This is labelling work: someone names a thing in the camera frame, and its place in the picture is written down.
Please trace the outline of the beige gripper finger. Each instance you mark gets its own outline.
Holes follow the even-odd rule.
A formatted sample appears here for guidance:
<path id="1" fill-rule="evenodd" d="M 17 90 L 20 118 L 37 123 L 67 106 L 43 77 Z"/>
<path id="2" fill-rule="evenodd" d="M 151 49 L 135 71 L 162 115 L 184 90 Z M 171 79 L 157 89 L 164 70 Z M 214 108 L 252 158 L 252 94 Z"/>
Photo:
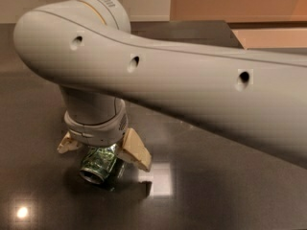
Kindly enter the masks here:
<path id="1" fill-rule="evenodd" d="M 139 170 L 144 172 L 151 170 L 152 156 L 133 128 L 127 129 L 123 144 L 116 150 L 116 155 L 123 161 L 133 164 Z"/>
<path id="2" fill-rule="evenodd" d="M 78 150 L 81 146 L 82 143 L 72 138 L 70 132 L 67 131 L 60 141 L 57 151 L 60 154 L 64 154 L 68 151 Z"/>

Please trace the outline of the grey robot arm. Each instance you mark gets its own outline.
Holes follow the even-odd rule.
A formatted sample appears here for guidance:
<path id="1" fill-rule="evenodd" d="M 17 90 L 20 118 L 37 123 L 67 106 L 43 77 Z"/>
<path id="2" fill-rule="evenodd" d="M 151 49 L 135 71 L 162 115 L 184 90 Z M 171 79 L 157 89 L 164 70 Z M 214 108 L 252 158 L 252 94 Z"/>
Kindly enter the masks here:
<path id="1" fill-rule="evenodd" d="M 118 0 L 69 0 L 26 12 L 13 42 L 57 84 L 71 137 L 108 147 L 127 131 L 126 103 L 178 118 L 304 166 L 304 51 L 245 50 L 152 40 L 130 31 Z"/>

